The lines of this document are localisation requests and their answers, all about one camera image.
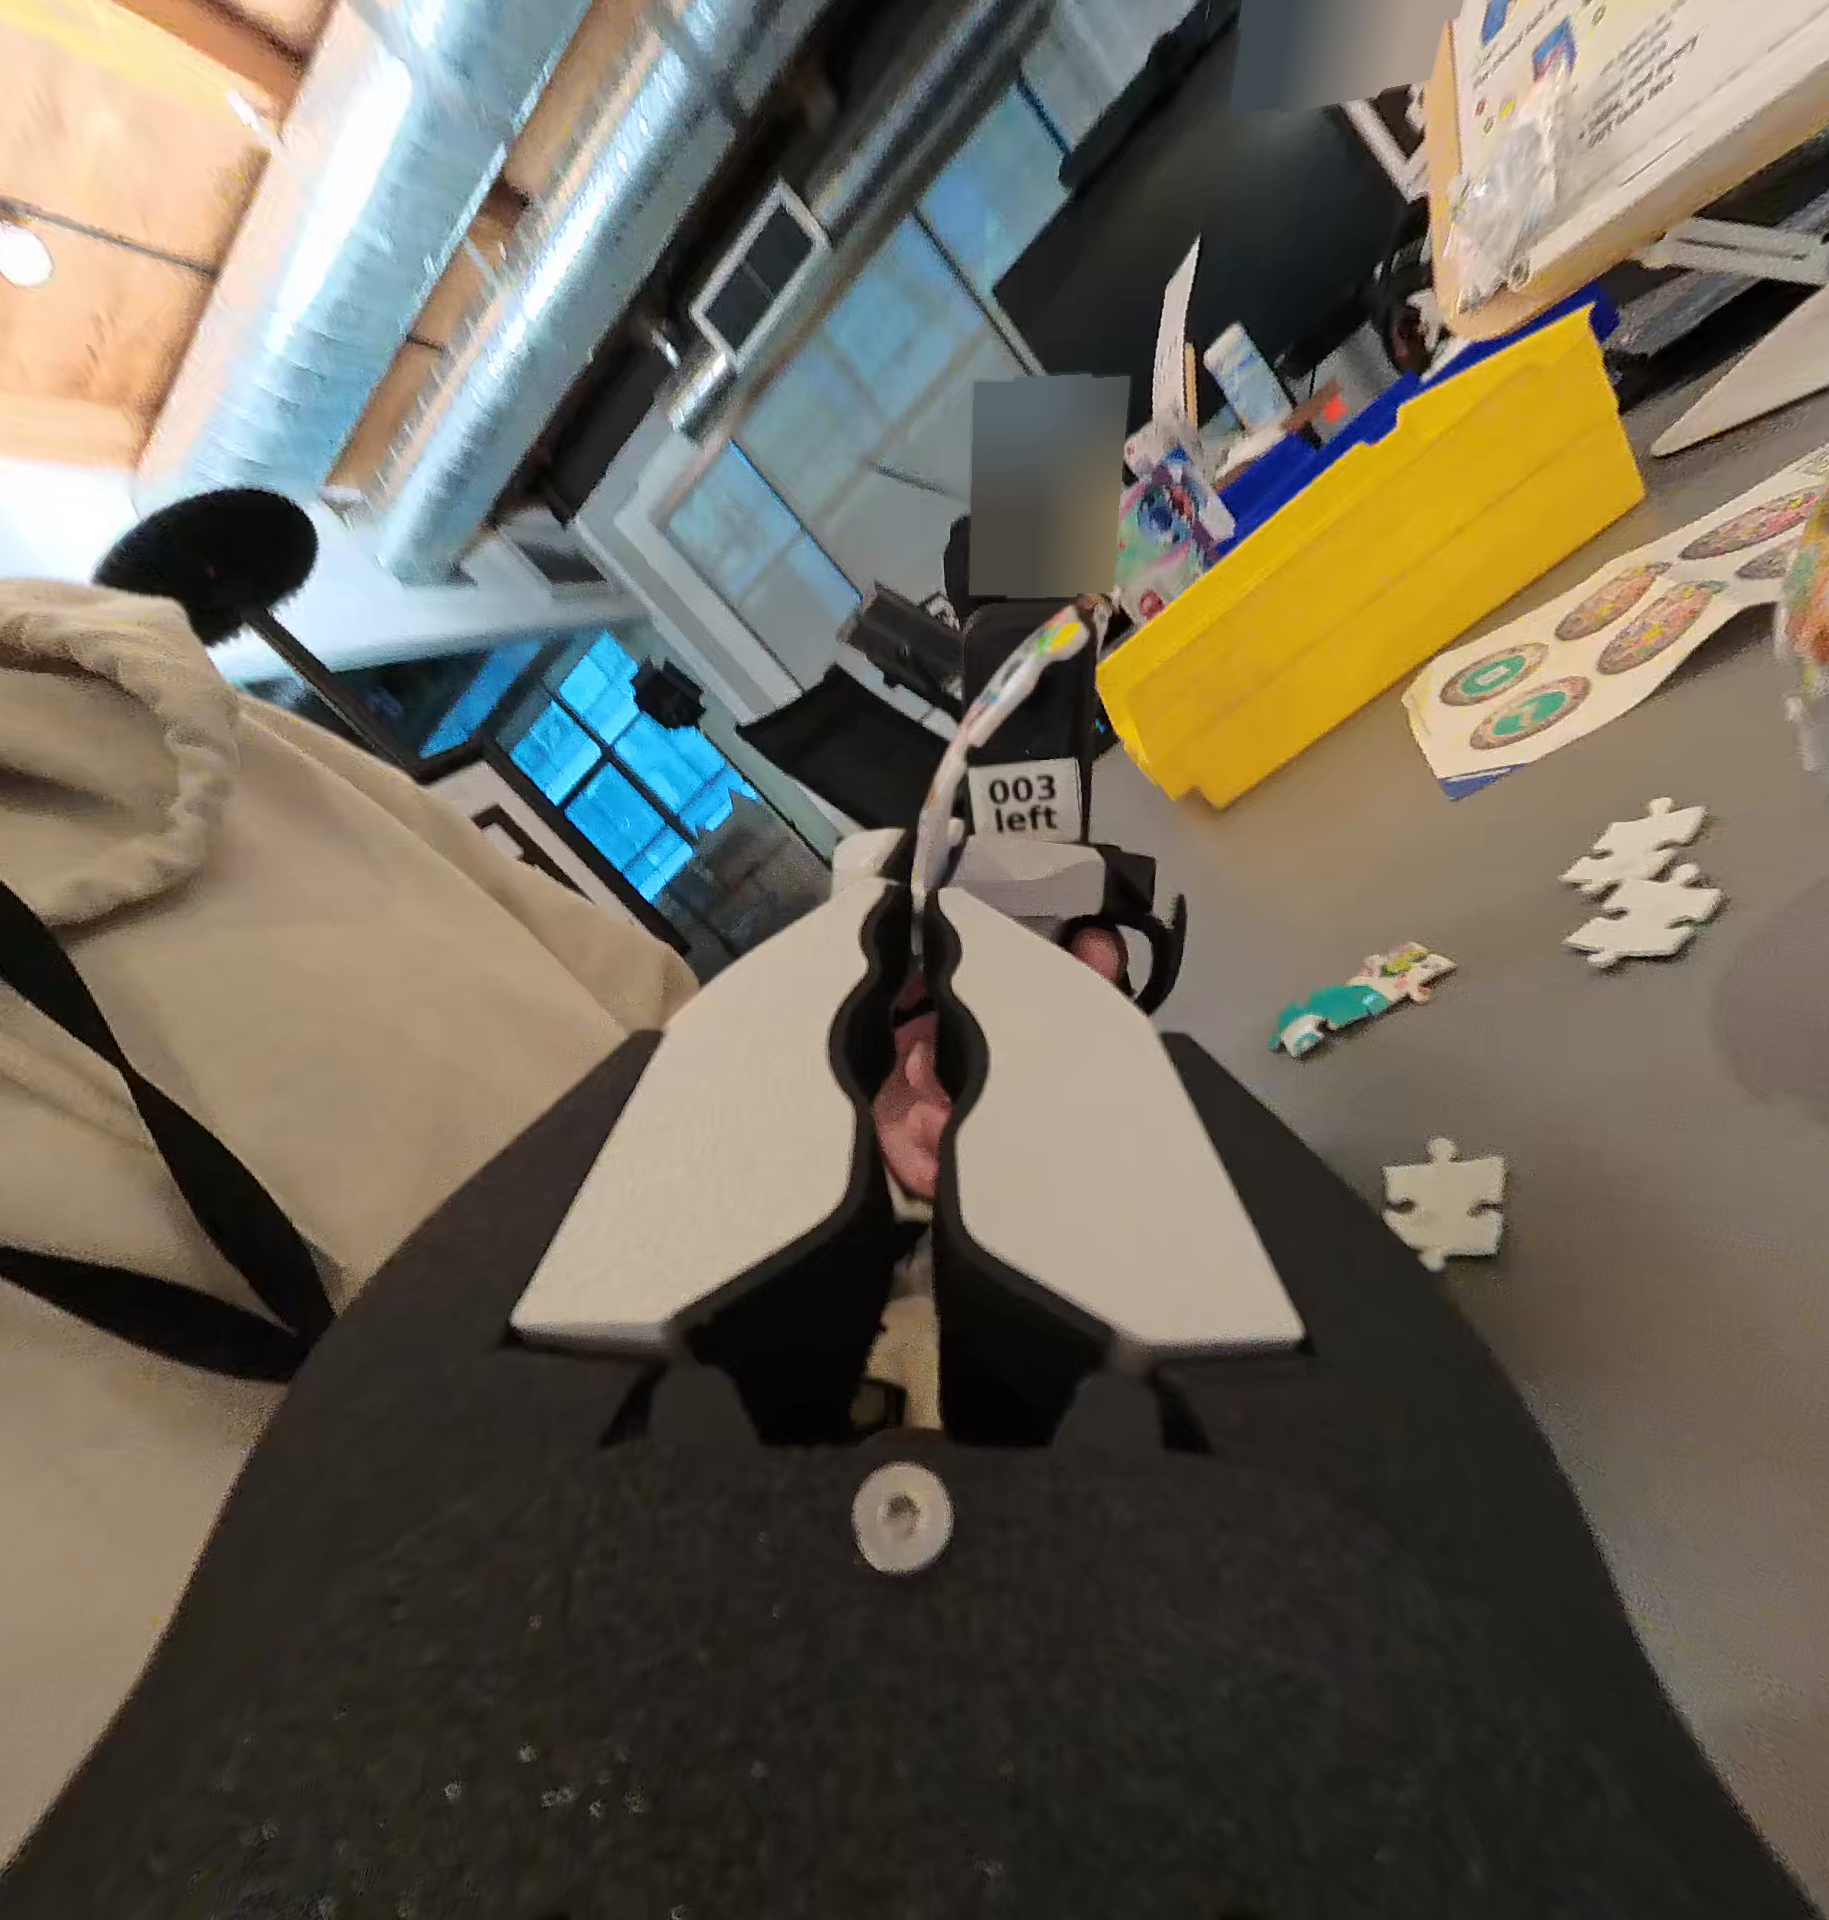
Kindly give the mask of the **black office chair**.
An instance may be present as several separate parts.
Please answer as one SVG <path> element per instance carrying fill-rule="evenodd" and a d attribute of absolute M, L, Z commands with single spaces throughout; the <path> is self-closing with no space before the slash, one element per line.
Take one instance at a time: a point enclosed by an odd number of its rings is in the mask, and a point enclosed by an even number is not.
<path fill-rule="evenodd" d="M 877 585 L 837 652 L 816 685 L 736 735 L 858 828 L 908 829 L 967 708 L 964 634 L 932 605 Z"/>

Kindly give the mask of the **stacked blue plastic bins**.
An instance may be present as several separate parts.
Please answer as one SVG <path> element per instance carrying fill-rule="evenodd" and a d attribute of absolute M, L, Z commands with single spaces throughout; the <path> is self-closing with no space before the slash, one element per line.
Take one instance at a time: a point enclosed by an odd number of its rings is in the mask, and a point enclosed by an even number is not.
<path fill-rule="evenodd" d="M 1403 376 L 1381 396 L 1367 404 L 1357 418 L 1319 449 L 1301 436 L 1287 436 L 1284 442 L 1267 450 L 1252 467 L 1220 489 L 1220 499 L 1238 525 L 1259 525 L 1284 509 L 1287 499 L 1302 494 L 1314 478 L 1331 469 L 1349 450 L 1386 439 L 1398 425 L 1403 408 L 1422 395 L 1430 395 L 1461 374 L 1473 371 L 1481 363 L 1491 360 L 1504 349 L 1517 346 L 1532 333 L 1566 319 L 1574 313 L 1588 315 L 1593 340 L 1605 346 L 1622 324 L 1622 305 L 1609 294 L 1605 283 L 1597 281 L 1527 324 L 1510 331 L 1491 344 L 1461 346 L 1448 354 L 1425 376 Z"/>

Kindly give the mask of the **white board stand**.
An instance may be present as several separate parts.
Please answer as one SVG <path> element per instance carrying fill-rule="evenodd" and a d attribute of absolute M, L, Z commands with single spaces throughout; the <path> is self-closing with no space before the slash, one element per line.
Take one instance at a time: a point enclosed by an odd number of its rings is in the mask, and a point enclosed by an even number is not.
<path fill-rule="evenodd" d="M 1681 222 L 1638 255 L 1647 271 L 1692 271 L 1786 286 L 1829 286 L 1829 238 L 1711 216 Z"/>

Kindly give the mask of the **black round lamp on pole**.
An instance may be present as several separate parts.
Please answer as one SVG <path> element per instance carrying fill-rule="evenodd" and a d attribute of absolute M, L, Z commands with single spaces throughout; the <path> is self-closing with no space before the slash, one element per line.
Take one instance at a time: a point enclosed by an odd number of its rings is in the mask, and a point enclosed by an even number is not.
<path fill-rule="evenodd" d="M 142 516 L 109 546 L 90 582 L 174 602 L 206 648 L 240 633 L 264 639 L 355 745 L 419 785 L 472 765 L 478 759 L 472 745 L 440 754 L 402 746 L 279 620 L 277 610 L 304 590 L 317 558 L 319 530 L 288 496 L 230 489 Z"/>

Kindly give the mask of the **yellow plastic bin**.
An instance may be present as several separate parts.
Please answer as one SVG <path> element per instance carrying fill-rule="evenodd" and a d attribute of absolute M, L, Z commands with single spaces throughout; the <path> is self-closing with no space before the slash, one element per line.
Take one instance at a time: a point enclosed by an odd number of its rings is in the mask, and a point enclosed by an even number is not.
<path fill-rule="evenodd" d="M 1099 664 L 1119 745 L 1173 800 L 1273 778 L 1646 498 L 1579 297 L 1389 395 L 1368 437 Z"/>

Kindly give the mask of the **glass window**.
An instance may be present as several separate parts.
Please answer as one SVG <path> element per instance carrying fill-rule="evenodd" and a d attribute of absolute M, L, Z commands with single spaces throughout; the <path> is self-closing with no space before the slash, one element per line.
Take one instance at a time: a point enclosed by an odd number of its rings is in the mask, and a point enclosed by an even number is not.
<path fill-rule="evenodd" d="M 576 634 L 500 745 L 607 867 L 660 907 L 736 801 L 757 804 L 760 793 L 702 729 L 642 712 L 639 678 L 639 661 L 612 633 Z"/>

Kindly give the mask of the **printed sheet with circles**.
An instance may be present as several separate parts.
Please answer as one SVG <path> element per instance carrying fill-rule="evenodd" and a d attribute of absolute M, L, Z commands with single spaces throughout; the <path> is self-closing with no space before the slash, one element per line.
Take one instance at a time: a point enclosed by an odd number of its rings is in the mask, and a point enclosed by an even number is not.
<path fill-rule="evenodd" d="M 1405 691 L 1405 715 L 1447 797 L 1599 733 L 1734 620 L 1774 602 L 1827 480 L 1829 442 L 1431 661 Z"/>

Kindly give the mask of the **blue creature toy package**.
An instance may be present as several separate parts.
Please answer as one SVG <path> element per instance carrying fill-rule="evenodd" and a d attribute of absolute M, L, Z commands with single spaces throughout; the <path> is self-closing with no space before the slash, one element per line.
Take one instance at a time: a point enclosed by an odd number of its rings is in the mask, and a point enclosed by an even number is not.
<path fill-rule="evenodd" d="M 1167 611 L 1238 538 L 1190 449 L 1173 447 L 1121 496 L 1117 600 L 1136 625 Z"/>

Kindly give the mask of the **person's beige sweatshirt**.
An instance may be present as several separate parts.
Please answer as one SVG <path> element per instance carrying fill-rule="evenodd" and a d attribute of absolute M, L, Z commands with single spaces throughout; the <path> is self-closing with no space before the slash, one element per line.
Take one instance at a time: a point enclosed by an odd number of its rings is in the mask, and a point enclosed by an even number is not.
<path fill-rule="evenodd" d="M 0 881 L 298 1230 L 327 1317 L 696 982 L 625 912 L 245 697 L 167 600 L 0 583 Z M 258 1304 L 131 1081 L 0 978 L 0 1254 Z M 0 1549 L 204 1524 L 273 1386 L 0 1278 Z"/>

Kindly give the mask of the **black panel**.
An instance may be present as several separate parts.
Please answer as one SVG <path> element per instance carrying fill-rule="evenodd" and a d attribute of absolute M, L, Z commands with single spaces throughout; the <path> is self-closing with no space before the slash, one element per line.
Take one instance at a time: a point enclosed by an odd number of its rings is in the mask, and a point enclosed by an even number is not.
<path fill-rule="evenodd" d="M 1192 348 L 1238 324 L 1298 389 L 1367 324 L 1408 209 L 1336 107 L 1155 127 L 1053 216 L 997 300 L 1046 374 L 1129 377 L 1146 418 L 1167 286 L 1196 258 Z"/>

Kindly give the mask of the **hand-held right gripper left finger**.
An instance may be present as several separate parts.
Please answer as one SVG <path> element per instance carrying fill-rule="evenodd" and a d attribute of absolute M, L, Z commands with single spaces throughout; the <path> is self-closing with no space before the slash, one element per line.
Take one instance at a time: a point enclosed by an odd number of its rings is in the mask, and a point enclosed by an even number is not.
<path fill-rule="evenodd" d="M 714 1370 L 774 1445 L 847 1438 L 896 1263 L 875 1098 L 908 947 L 908 889 L 866 880 L 669 1020 L 512 1336 Z"/>

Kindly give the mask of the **small white carton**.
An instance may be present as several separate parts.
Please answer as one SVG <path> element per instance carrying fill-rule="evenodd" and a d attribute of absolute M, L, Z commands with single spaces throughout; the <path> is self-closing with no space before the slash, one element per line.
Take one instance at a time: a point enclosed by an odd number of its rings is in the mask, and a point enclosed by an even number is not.
<path fill-rule="evenodd" d="M 1258 436 L 1291 415 L 1291 396 L 1246 327 L 1229 324 L 1199 352 L 1199 363 L 1224 396 L 1224 411 L 1243 433 Z"/>

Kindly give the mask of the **person's left hand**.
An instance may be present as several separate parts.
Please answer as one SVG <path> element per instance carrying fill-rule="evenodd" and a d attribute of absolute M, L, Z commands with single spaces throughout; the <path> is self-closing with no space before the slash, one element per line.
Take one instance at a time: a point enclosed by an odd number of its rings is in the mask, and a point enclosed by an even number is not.
<path fill-rule="evenodd" d="M 936 1067 L 938 1017 L 922 974 L 910 974 L 891 1014 L 893 1065 L 875 1098 L 881 1162 L 917 1205 L 936 1198 L 940 1146 L 954 1101 Z"/>

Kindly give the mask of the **silver ventilation duct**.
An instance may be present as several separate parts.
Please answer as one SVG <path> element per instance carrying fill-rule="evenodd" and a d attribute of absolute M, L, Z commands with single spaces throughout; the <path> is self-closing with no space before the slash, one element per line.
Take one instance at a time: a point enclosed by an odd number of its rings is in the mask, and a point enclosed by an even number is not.
<path fill-rule="evenodd" d="M 138 462 L 142 509 L 327 489 L 588 12 L 336 4 Z"/>
<path fill-rule="evenodd" d="M 592 4 L 506 178 L 528 195 L 366 492 L 379 569 L 446 585 L 827 2 Z"/>

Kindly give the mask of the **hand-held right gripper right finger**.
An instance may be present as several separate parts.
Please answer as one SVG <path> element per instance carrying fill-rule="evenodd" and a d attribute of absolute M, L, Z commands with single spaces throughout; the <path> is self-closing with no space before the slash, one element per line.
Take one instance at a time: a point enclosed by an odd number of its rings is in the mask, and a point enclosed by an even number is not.
<path fill-rule="evenodd" d="M 1238 1184 L 1134 1002 L 956 888 L 923 909 L 952 1114 L 934 1301 L 944 1434 L 1042 1447 L 1095 1378 L 1306 1339 Z"/>

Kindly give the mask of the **white board stand base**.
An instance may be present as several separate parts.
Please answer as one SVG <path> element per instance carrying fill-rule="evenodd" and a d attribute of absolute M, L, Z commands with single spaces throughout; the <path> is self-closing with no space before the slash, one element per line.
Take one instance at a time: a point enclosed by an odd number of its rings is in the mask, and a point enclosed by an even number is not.
<path fill-rule="evenodd" d="M 1655 459 L 1695 449 L 1829 391 L 1829 286 L 1768 331 L 1649 447 Z"/>

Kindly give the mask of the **teal puzzle piece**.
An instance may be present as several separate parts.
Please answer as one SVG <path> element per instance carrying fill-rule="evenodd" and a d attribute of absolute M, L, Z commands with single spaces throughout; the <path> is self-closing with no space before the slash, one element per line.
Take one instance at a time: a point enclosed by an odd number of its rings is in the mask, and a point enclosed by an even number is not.
<path fill-rule="evenodd" d="M 1405 944 L 1365 956 L 1358 972 L 1285 1005 L 1270 1034 L 1270 1051 L 1301 1061 L 1398 1005 L 1422 1005 L 1455 974 L 1455 961 L 1425 944 Z"/>

